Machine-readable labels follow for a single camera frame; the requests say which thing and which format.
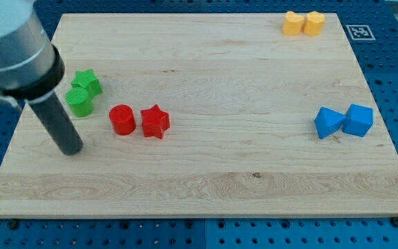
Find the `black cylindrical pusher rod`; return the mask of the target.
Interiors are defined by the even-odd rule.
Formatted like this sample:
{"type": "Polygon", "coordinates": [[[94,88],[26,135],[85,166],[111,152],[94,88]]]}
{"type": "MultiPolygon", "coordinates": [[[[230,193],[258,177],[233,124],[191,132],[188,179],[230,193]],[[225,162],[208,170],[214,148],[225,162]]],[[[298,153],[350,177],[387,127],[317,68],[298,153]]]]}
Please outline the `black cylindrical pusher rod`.
{"type": "Polygon", "coordinates": [[[54,91],[28,104],[61,153],[71,156],[82,150],[82,139],[54,91]]]}

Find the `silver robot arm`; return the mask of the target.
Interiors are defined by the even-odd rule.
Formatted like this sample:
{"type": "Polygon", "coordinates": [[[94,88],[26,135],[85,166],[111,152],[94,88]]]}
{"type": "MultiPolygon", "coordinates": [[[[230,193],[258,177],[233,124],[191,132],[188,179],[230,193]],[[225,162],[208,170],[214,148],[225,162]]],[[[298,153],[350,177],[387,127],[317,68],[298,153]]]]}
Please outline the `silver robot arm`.
{"type": "Polygon", "coordinates": [[[55,94],[64,73],[33,1],[0,0],[0,103],[28,104],[60,151],[74,155],[83,142],[55,94]]]}

